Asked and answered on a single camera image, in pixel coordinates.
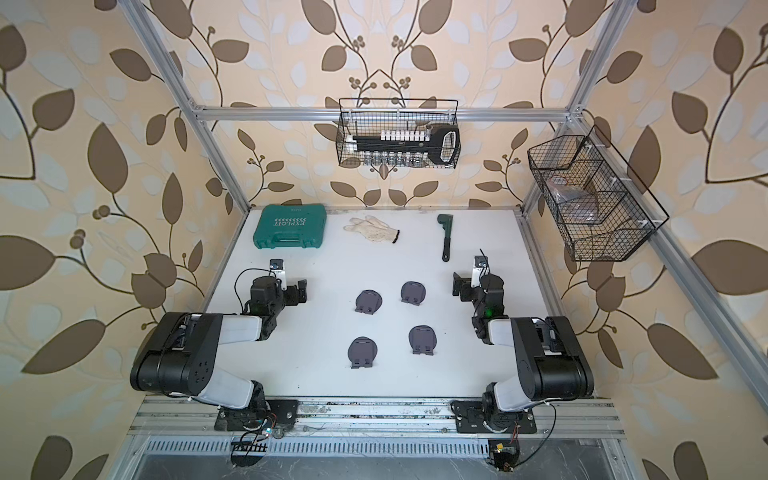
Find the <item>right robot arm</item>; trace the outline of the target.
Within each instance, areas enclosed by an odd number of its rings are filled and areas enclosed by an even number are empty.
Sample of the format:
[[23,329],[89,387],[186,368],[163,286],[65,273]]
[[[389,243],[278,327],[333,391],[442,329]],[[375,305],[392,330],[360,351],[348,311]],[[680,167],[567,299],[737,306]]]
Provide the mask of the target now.
[[479,270],[469,278],[455,273],[452,295],[472,305],[471,321],[481,341],[513,349],[513,376],[488,385],[484,413],[516,413],[551,400],[592,396],[594,376],[567,317],[506,315],[504,281]]

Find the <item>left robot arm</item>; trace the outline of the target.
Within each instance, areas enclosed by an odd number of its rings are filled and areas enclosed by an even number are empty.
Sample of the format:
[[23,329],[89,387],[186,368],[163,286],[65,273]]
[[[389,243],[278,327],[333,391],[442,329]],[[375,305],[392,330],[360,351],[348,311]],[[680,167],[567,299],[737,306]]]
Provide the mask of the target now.
[[253,280],[250,295],[241,314],[164,314],[135,357],[131,387],[229,410],[266,411],[263,386],[218,367],[218,349],[267,340],[285,308],[307,301],[307,281],[287,285],[280,276],[265,275]]

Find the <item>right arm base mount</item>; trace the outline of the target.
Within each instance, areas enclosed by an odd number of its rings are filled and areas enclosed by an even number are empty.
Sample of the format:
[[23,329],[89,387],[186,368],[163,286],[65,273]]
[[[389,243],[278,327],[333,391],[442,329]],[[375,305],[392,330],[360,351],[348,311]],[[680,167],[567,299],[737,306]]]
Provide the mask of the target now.
[[449,403],[456,430],[460,434],[535,434],[537,426],[531,412],[503,412],[482,401],[453,400]]

